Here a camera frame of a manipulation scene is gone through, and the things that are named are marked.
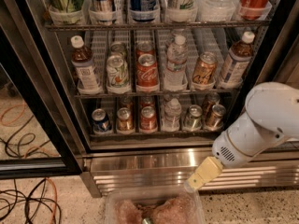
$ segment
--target white robotic arm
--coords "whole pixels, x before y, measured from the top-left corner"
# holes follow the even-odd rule
[[[223,166],[241,167],[262,151],[299,138],[299,90],[276,82],[263,83],[249,92],[245,108],[246,112],[214,141],[214,157],[206,158],[186,181],[187,191],[200,189],[216,178]]]

